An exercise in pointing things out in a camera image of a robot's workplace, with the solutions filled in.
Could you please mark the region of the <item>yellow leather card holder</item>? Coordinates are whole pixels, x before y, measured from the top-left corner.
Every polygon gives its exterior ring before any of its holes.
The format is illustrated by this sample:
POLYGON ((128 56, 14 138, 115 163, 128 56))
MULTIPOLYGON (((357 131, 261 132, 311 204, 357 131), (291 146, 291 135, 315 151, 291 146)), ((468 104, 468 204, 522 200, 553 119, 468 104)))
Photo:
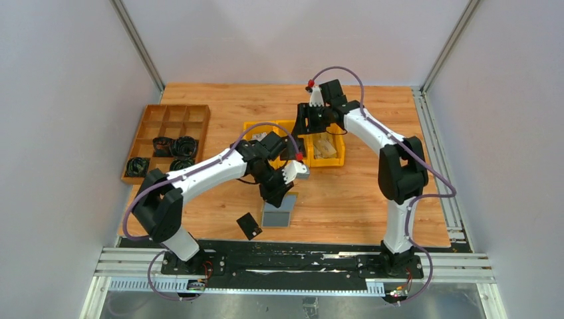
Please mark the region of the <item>yellow leather card holder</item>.
POLYGON ((291 224, 291 217, 296 206, 298 193, 286 194, 280 207, 264 203, 261 215, 261 226, 267 228, 287 228, 291 224))

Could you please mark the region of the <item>grey credit card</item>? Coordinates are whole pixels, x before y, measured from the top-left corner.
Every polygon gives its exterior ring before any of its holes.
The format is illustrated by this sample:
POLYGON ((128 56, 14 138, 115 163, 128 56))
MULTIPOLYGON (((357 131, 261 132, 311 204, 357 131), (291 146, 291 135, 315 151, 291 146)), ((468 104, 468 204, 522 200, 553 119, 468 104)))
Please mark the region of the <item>grey credit card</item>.
POLYGON ((238 218, 236 222, 249 241, 253 240, 254 238, 256 238, 256 236, 260 235, 263 232, 251 213, 244 214, 243 216, 238 218))

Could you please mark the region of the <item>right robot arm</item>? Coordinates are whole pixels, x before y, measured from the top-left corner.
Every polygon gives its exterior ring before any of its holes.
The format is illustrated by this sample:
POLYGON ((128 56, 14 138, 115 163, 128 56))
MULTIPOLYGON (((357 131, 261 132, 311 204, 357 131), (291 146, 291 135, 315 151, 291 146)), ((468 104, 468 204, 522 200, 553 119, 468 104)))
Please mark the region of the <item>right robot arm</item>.
POLYGON ((372 261, 360 261, 359 271, 398 276, 410 272, 419 262, 412 242, 414 200, 429 182, 422 142, 406 138, 378 121, 358 100, 348 101, 338 80, 306 87, 307 103, 297 107, 292 133, 309 135, 324 132, 335 124, 360 138, 378 156, 378 186, 388 200, 386 233, 381 252, 372 261))

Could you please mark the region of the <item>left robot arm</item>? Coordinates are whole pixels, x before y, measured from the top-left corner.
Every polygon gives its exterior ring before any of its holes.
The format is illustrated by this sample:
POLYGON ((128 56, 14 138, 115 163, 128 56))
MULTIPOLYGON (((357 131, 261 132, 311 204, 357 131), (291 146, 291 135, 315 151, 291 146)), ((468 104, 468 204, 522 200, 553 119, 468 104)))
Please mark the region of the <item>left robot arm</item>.
POLYGON ((148 172, 128 208, 148 238, 161 244, 179 260, 188 262, 200 251, 199 243, 182 226, 183 208, 192 199, 227 181, 251 175, 264 202, 280 207, 294 180, 309 173, 302 153, 277 169, 270 164, 286 147, 275 132, 258 142, 239 138, 220 154, 186 169, 148 172))

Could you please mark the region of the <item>black card holders pile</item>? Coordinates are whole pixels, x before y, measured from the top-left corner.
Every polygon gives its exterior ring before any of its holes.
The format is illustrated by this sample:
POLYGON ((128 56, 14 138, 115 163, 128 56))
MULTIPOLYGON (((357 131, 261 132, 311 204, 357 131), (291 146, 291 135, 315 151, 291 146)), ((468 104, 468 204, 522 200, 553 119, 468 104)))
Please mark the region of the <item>black card holders pile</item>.
MULTIPOLYGON (((279 159, 281 161, 295 160, 296 151, 292 141, 288 137, 284 137, 283 140, 286 143, 286 146, 285 149, 280 153, 279 159)), ((307 147, 306 147, 305 139, 303 137, 298 137, 296 139, 296 143, 299 147, 299 151, 302 154, 303 160, 305 160, 307 157, 307 147)))

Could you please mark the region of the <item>tan cards pile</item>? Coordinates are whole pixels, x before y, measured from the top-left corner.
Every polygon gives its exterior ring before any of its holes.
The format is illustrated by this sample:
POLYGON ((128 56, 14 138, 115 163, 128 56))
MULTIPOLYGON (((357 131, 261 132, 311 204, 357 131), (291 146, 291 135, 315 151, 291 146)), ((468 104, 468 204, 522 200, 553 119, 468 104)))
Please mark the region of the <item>tan cards pile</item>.
POLYGON ((337 150, 334 146, 333 139, 330 134, 313 134, 312 143, 315 159, 328 159, 337 157, 337 150))

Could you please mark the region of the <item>grey cards pile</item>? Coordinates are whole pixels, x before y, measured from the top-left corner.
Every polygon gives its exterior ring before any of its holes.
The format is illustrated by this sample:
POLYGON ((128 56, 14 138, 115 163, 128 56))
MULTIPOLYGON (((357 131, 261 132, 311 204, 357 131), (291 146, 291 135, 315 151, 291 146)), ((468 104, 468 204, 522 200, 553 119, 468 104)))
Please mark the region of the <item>grey cards pile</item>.
POLYGON ((257 134, 252 134, 250 140, 255 140, 260 142, 262 139, 264 139, 266 136, 268 135, 267 132, 260 132, 257 134))

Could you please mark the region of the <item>right yellow bin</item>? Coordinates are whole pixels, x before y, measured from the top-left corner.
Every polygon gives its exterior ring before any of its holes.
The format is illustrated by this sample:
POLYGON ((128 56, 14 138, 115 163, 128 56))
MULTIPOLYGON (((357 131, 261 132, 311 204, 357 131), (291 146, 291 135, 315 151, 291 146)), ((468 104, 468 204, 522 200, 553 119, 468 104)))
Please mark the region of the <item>right yellow bin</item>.
POLYGON ((341 167, 345 163, 345 131, 331 124, 321 133, 306 137, 311 167, 341 167))

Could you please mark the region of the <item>wooden compartment tray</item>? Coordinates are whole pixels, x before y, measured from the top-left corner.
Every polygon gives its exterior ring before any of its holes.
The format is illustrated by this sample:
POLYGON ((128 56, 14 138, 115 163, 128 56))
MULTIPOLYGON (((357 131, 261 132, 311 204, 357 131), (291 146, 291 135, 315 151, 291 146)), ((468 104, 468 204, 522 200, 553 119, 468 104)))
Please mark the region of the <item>wooden compartment tray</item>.
POLYGON ((139 185, 153 169, 168 172, 174 159, 201 162, 210 117, 207 105, 147 105, 126 158, 122 181, 139 185))

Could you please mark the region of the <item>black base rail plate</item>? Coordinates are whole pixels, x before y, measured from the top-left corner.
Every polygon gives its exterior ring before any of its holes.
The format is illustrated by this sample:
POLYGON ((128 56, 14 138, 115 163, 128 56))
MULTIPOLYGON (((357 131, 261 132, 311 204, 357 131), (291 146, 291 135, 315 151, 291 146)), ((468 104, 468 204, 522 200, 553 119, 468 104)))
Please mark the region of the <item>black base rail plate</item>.
POLYGON ((189 261, 167 252, 154 274, 208 275, 210 288, 360 290, 367 279, 422 279, 428 258, 418 249, 390 257, 382 245, 200 240, 189 261))

